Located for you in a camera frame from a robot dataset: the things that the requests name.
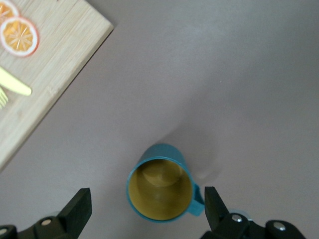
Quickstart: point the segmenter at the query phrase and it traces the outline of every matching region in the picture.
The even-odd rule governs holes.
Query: knife blade
[[[18,80],[2,67],[0,67],[0,85],[23,96],[29,96],[32,93],[29,86]]]

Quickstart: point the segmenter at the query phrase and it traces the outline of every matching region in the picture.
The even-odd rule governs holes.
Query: citrus slice
[[[15,56],[29,56],[39,44],[35,26],[21,16],[10,17],[2,23],[0,39],[3,47]]]
[[[7,0],[0,0],[0,24],[12,16],[19,16],[16,6]]]

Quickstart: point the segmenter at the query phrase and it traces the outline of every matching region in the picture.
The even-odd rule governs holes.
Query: mug handle
[[[200,189],[197,184],[194,184],[194,189],[195,189],[195,197],[190,203],[188,212],[190,212],[194,216],[199,216],[204,211],[205,203],[200,194]]]

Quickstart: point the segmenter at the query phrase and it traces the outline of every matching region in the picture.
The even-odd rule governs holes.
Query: bolt
[[[47,219],[47,220],[44,220],[41,225],[42,226],[46,226],[46,225],[49,225],[51,223],[51,219]]]
[[[243,219],[241,218],[241,216],[239,216],[239,215],[237,215],[237,214],[234,214],[231,218],[232,218],[232,220],[234,220],[235,222],[238,222],[238,223],[240,223],[240,222],[243,221]]]
[[[275,222],[274,223],[274,227],[277,228],[280,231],[284,231],[286,230],[286,227],[284,224],[280,223],[280,222]]]
[[[8,231],[7,228],[0,229],[0,236],[6,234],[7,231]]]

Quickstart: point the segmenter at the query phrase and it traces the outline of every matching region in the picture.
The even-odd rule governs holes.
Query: fork
[[[3,91],[2,88],[0,88],[0,109],[5,107],[5,105],[8,102],[8,97],[6,96],[5,92]]]

